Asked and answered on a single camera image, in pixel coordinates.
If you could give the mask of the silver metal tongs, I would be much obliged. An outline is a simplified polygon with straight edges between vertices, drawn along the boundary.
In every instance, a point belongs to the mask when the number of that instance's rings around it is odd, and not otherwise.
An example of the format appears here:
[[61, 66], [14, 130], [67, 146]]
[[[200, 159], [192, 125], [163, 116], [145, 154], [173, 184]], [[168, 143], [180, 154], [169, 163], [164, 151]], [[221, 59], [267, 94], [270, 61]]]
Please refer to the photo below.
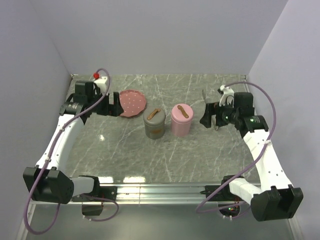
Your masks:
[[213, 123], [212, 115], [216, 114], [216, 110], [214, 110], [214, 108], [216, 108], [219, 105], [219, 103], [218, 102], [208, 102], [206, 92], [204, 89], [202, 90], [201, 93], [202, 93], [202, 98], [205, 103], [205, 110], [204, 110], [203, 117], [200, 119], [199, 123], [202, 124], [205, 128], [211, 128], [212, 123]]

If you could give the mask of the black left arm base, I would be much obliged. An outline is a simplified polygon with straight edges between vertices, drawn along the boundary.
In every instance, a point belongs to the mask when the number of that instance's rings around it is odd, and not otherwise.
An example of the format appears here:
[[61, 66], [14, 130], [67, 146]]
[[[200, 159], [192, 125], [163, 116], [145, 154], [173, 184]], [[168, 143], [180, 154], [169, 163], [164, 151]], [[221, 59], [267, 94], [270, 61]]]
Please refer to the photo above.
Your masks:
[[95, 193], [74, 196], [71, 202], [80, 203], [81, 212], [86, 217], [102, 217], [102, 214], [107, 213], [109, 207], [111, 211], [117, 209], [113, 203], [116, 201], [117, 193], [117, 186], [100, 186]]

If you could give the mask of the pink round lid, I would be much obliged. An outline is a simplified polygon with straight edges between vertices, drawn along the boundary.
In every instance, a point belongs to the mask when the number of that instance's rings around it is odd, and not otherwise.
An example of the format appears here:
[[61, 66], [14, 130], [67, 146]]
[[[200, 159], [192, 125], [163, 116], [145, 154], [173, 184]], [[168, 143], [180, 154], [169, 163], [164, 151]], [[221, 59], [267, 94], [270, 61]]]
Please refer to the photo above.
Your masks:
[[171, 110], [171, 118], [178, 124], [188, 124], [193, 120], [193, 117], [193, 109], [185, 103], [178, 103]]

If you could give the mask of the pink cylindrical container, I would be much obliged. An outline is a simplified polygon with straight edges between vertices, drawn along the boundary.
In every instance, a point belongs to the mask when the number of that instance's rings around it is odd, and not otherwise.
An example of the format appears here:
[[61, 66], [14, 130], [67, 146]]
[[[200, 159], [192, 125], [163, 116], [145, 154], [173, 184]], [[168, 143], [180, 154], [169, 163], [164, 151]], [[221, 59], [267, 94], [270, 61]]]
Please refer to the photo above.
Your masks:
[[190, 132], [191, 121], [179, 122], [174, 118], [171, 119], [171, 132], [176, 137], [185, 137]]

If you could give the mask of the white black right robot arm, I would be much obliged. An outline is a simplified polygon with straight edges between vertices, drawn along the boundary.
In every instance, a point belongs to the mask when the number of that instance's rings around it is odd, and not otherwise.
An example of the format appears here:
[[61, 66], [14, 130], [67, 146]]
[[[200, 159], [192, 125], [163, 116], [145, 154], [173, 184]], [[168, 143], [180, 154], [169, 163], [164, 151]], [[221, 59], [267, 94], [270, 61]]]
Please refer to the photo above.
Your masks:
[[248, 203], [259, 222], [291, 219], [304, 195], [301, 188], [293, 186], [280, 164], [270, 140], [274, 129], [268, 127], [263, 116], [255, 115], [251, 93], [224, 93], [221, 100], [226, 103], [211, 103], [210, 113], [216, 116], [218, 126], [235, 126], [254, 161], [224, 180], [196, 207], [196, 212], [201, 213], [201, 207], [220, 192], [226, 200], [238, 196]]

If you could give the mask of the grey cylindrical container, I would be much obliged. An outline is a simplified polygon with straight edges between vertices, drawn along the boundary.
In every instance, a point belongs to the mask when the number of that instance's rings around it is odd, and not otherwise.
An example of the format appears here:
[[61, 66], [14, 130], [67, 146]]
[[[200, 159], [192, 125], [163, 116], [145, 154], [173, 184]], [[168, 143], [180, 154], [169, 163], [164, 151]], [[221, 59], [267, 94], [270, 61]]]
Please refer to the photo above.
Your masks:
[[148, 125], [144, 124], [145, 134], [148, 138], [152, 140], [157, 140], [161, 138], [165, 133], [165, 124], [161, 123], [159, 125]]

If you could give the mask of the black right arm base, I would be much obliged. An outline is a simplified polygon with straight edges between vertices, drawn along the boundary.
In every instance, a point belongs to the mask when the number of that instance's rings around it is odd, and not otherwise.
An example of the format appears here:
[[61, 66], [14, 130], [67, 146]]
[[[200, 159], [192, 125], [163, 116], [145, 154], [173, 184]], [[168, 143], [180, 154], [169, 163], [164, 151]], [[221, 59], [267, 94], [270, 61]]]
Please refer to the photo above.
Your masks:
[[[201, 195], [205, 195], [205, 197], [208, 197], [210, 194], [212, 194], [216, 189], [218, 189], [219, 185], [205, 185], [204, 190], [200, 191], [199, 193]], [[214, 197], [212, 197], [210, 202], [233, 202], [234, 204], [237, 204], [239, 202], [242, 202], [243, 200], [230, 193], [229, 187], [226, 186], [222, 190], [220, 190]], [[231, 220], [233, 218], [239, 218], [246, 213], [249, 212], [251, 209], [250, 206], [245, 206], [245, 205], [236, 205], [233, 207], [226, 207], [222, 208], [219, 210], [220, 214], [222, 215], [223, 218], [230, 218]]]

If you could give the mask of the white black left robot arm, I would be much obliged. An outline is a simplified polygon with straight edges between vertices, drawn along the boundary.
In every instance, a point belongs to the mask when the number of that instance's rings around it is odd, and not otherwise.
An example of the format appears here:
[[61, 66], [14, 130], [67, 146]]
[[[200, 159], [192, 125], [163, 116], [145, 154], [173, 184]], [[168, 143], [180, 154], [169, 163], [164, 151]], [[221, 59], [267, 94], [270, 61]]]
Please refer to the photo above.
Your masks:
[[68, 177], [64, 172], [75, 140], [91, 114], [118, 117], [123, 113], [118, 92], [109, 103], [110, 79], [79, 80], [75, 92], [60, 107], [58, 124], [44, 154], [34, 167], [26, 167], [23, 179], [29, 198], [39, 202], [67, 204], [73, 197], [84, 195], [89, 201], [101, 196], [98, 177]]

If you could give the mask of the grey round lid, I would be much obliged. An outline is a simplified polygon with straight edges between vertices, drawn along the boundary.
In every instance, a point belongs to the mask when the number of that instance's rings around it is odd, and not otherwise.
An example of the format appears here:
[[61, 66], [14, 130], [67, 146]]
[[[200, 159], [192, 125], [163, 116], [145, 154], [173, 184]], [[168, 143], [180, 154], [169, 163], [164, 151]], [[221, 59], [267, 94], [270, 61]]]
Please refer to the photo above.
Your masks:
[[150, 127], [158, 127], [165, 123], [166, 114], [160, 107], [150, 106], [143, 112], [143, 122]]

